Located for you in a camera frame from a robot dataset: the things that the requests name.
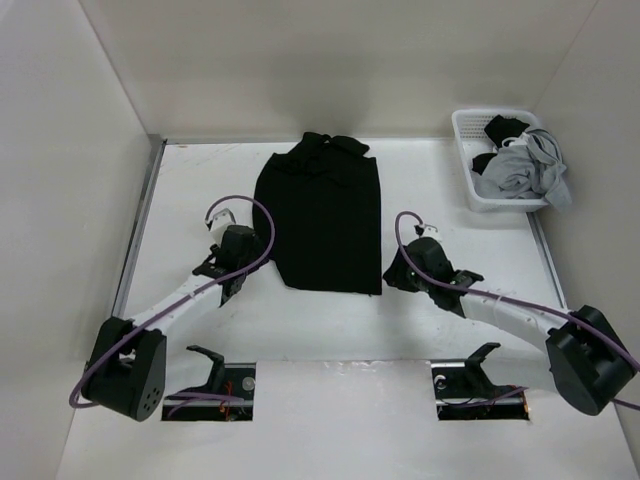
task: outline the white plastic basket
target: white plastic basket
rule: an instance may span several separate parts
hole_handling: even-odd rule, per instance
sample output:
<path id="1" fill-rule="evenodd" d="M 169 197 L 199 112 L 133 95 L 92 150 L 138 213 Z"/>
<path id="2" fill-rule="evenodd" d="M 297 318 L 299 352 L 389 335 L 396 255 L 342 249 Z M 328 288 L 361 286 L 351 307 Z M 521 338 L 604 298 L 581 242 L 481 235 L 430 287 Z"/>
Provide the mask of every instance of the white plastic basket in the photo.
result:
<path id="1" fill-rule="evenodd" d="M 501 198 L 483 198 L 476 193 L 471 178 L 473 159 L 481 154 L 492 152 L 495 146 L 484 133 L 484 127 L 496 115 L 505 118 L 517 118 L 528 123 L 532 127 L 542 128 L 540 120 L 525 110 L 510 110 L 501 108 L 472 108 L 458 110 L 453 113 L 453 130 L 456 135 L 456 143 L 460 152 L 462 171 L 466 180 L 466 192 L 469 208 L 474 212 L 534 212 L 548 205 L 544 199 L 536 200 L 507 200 Z"/>

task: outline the black garment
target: black garment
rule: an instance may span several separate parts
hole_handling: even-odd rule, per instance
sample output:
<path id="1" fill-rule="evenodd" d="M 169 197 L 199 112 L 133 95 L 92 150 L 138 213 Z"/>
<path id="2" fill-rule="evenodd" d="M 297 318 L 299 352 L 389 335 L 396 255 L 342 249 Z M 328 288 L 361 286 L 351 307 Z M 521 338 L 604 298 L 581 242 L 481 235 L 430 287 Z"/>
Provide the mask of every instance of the black garment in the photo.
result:
<path id="1" fill-rule="evenodd" d="M 484 169 L 487 168 L 487 165 L 489 165 L 489 162 L 491 161 L 491 159 L 496 155 L 497 154 L 493 152 L 481 153 L 480 155 L 478 155 L 473 159 L 473 167 L 471 167 L 471 170 L 482 175 L 482 172 L 484 172 Z"/>
<path id="2" fill-rule="evenodd" d="M 504 118 L 502 115 L 498 115 L 484 127 L 484 133 L 496 144 L 496 147 L 502 148 L 502 142 L 505 139 L 518 138 L 530 126 L 517 118 Z"/>
<path id="3" fill-rule="evenodd" d="M 271 258 L 287 286 L 382 293 L 380 181 L 368 150 L 353 138 L 307 132 L 262 170 L 254 197 L 273 216 Z M 269 224 L 256 207 L 253 225 L 266 243 Z"/>

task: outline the white table surface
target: white table surface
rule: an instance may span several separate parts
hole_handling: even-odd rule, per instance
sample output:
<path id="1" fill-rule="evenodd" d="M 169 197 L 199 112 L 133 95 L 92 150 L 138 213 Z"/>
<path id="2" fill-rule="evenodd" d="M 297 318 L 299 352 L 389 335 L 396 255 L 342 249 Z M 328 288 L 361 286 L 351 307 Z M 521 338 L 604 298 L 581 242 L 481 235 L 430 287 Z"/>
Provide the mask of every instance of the white table surface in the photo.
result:
<path id="1" fill-rule="evenodd" d="M 440 228 L 454 267 L 557 305 L 526 216 L 466 208 L 452 142 L 365 143 L 378 158 L 383 269 L 396 251 L 395 214 L 414 210 Z M 208 206 L 252 195 L 269 156 L 291 146 L 167 147 L 126 316 L 204 259 Z M 251 224 L 250 205 L 229 207 Z M 414 238 L 410 221 L 403 232 Z M 500 342 L 507 358 L 534 350 L 438 310 L 427 295 L 386 286 L 380 297 L 298 291 L 269 264 L 201 323 L 197 343 L 228 361 L 258 361 L 254 421 L 164 424 L 156 412 L 137 424 L 105 409 L 78 411 L 59 478 L 638 478 L 612 407 L 592 418 L 557 395 L 529 392 L 530 422 L 438 422 L 424 359 L 466 357 L 488 341 Z M 362 362 L 399 359 L 406 361 Z"/>

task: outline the gray cloth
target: gray cloth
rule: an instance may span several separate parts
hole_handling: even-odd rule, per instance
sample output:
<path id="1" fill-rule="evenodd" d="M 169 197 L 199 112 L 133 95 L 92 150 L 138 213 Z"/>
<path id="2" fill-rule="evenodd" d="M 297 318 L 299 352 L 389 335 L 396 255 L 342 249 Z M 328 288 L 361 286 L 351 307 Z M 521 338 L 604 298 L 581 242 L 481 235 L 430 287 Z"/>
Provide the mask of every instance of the gray cloth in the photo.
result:
<path id="1" fill-rule="evenodd" d="M 571 194 L 562 174 L 558 142 L 546 130 L 526 131 L 526 145 L 503 147 L 482 175 L 471 172 L 478 195 L 484 198 L 544 197 L 558 210 L 571 205 Z"/>

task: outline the rectangular opening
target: rectangular opening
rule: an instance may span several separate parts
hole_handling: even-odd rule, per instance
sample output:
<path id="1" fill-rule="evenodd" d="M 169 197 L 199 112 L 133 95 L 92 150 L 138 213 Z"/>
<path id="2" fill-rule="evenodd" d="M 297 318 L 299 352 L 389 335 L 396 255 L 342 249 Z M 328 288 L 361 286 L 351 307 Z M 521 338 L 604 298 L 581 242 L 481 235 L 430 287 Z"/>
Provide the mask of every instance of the rectangular opening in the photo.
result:
<path id="1" fill-rule="evenodd" d="M 184 400 L 166 399 L 162 403 L 162 421 L 165 422 L 247 422 L 253 420 L 253 399 L 256 387 L 256 365 L 225 364 L 219 395 L 240 397 L 242 400 L 221 402 L 197 400 L 178 407 Z"/>
<path id="2" fill-rule="evenodd" d="M 438 420 L 529 420 L 524 392 L 492 401 L 516 387 L 493 385 L 464 360 L 432 363 L 431 375 Z"/>

